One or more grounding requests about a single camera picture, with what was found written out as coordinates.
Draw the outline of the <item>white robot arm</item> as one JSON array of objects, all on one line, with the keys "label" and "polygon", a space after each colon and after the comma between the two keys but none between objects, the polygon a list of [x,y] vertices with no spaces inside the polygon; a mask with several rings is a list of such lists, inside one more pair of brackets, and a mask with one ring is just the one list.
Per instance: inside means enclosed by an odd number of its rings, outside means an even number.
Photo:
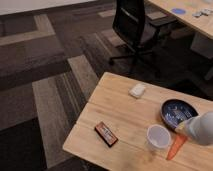
[{"label": "white robot arm", "polygon": [[175,131],[187,136],[199,145],[213,145],[213,112],[206,112],[183,121]]}]

